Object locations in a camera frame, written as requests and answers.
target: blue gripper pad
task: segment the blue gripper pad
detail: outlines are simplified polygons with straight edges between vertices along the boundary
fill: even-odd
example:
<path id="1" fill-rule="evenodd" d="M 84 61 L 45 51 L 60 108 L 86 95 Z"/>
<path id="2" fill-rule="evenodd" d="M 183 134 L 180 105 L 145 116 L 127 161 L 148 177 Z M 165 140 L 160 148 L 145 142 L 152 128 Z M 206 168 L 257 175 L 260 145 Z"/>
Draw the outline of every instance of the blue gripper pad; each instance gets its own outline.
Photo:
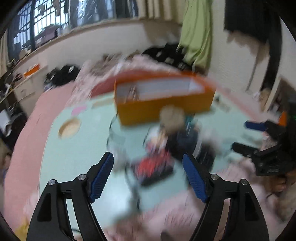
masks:
<path id="1" fill-rule="evenodd" d="M 265 124 L 263 122 L 259 123 L 259 122 L 246 121 L 244 123 L 244 125 L 248 129 L 252 129 L 252 130 L 256 130 L 256 131 L 262 131 L 262 132 L 266 131 L 266 126 L 265 126 Z"/>
<path id="2" fill-rule="evenodd" d="M 189 156 L 185 154 L 183 156 L 183 168 L 187 174 L 189 182 L 195 192 L 197 198 L 199 198 L 203 203 L 207 202 L 208 196 L 205 191 L 205 182 L 197 171 L 196 167 L 190 160 Z"/>
<path id="3" fill-rule="evenodd" d="M 97 175 L 94 177 L 92 183 L 91 183 L 91 191 L 89 195 L 90 203 L 93 203 L 97 198 L 99 198 L 102 194 L 102 191 L 105 187 L 105 184 L 107 182 L 107 179 L 111 173 L 111 170 L 113 168 L 114 164 L 114 158 L 111 153 L 108 153 L 106 156 L 107 152 L 97 165 L 101 165 L 101 162 L 103 164 L 101 165 L 100 169 L 98 170 Z"/>

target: open box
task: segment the open box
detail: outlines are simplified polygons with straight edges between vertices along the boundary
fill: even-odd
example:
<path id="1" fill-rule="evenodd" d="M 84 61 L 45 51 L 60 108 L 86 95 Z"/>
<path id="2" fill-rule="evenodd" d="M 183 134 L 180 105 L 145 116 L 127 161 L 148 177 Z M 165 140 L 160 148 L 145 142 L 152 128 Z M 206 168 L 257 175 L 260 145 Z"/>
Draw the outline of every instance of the open box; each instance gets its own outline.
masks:
<path id="1" fill-rule="evenodd" d="M 128 99 L 131 88 L 136 99 Z M 208 111 L 215 90 L 205 79 L 192 73 L 169 74 L 152 72 L 118 78 L 115 82 L 115 103 L 122 125 L 159 120 L 160 110 L 174 105 L 186 114 Z"/>

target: green cloth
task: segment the green cloth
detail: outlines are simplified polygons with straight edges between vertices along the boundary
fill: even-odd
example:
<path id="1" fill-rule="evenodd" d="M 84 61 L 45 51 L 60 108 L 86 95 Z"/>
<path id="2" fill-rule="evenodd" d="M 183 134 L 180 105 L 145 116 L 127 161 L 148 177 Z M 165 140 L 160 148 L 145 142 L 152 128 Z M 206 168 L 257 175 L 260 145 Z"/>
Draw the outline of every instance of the green cloth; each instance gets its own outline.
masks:
<path id="1" fill-rule="evenodd" d="M 184 61 L 207 69 L 211 59 L 211 0 L 187 0 L 179 47 L 186 48 Z"/>

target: metal screw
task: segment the metal screw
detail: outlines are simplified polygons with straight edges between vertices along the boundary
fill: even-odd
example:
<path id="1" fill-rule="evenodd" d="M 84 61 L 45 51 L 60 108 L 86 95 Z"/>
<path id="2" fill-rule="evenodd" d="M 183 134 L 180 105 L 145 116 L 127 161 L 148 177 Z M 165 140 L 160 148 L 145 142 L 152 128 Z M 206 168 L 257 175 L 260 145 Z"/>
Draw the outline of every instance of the metal screw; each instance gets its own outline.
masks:
<path id="1" fill-rule="evenodd" d="M 212 178 L 213 180 L 218 180 L 219 176 L 218 176 L 217 174 L 212 174 L 212 175 L 211 175 L 211 178 Z"/>
<path id="2" fill-rule="evenodd" d="M 243 185 L 248 185 L 248 181 L 247 181 L 246 179 L 241 179 L 241 183 L 242 183 Z"/>
<path id="3" fill-rule="evenodd" d="M 54 179 L 51 179 L 49 182 L 48 182 L 48 185 L 52 186 L 55 184 L 55 180 Z"/>
<path id="4" fill-rule="evenodd" d="M 80 174 L 80 175 L 78 176 L 78 180 L 82 181 L 82 180 L 84 180 L 84 179 L 86 179 L 86 175 L 85 175 L 85 174 Z"/>

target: light green tabletop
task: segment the light green tabletop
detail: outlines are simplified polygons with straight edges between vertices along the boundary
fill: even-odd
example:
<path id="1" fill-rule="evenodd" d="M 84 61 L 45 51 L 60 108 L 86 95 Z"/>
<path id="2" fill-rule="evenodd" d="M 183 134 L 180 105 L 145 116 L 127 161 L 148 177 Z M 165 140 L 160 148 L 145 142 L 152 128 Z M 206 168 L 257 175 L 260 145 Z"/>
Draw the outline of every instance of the light green tabletop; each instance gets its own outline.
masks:
<path id="1" fill-rule="evenodd" d="M 104 100 L 109 100 L 112 97 L 113 94 L 106 94 L 81 104 L 80 106 L 86 105 L 86 110 L 77 115 L 81 126 L 71 138 L 60 139 L 58 131 L 65 121 L 72 118 L 71 113 L 75 107 L 64 109 L 54 120 L 42 160 L 40 195 L 50 179 L 56 179 L 58 182 L 73 180 L 78 175 L 87 173 L 92 165 L 99 162 L 107 151 L 106 140 L 109 136 L 109 125 L 116 115 L 114 104 L 110 101 L 104 103 Z M 217 138 L 224 140 L 222 143 L 226 146 L 225 148 L 229 148 L 230 143 L 234 141 L 254 146 L 254 142 L 262 139 L 260 132 L 244 128 L 244 122 L 248 120 L 247 116 L 227 98 L 221 97 L 220 100 L 230 106 L 230 111 L 225 112 L 213 103 L 209 112 L 195 116 L 202 129 L 213 130 L 212 132 Z M 92 108 L 92 105 L 97 101 L 102 101 L 103 105 Z M 116 119 L 112 129 L 116 134 L 124 137 L 122 146 L 127 150 L 128 157 L 135 160 L 146 154 L 142 147 L 143 140 L 149 127 L 156 125 L 157 123 L 148 123 L 133 127 L 121 127 L 119 120 Z M 225 157 L 217 157 L 212 173 L 227 167 L 229 159 L 238 160 L 239 158 L 241 156 L 235 153 Z M 176 162 L 173 175 L 149 188 L 140 190 L 141 210 L 149 210 L 161 201 L 186 190 L 185 177 L 182 165 Z M 135 204 L 131 202 L 131 199 L 124 171 L 112 171 L 101 197 L 92 204 L 100 226 L 105 228 L 134 213 Z M 78 228 L 71 200 L 67 200 L 67 206 L 71 226 Z"/>

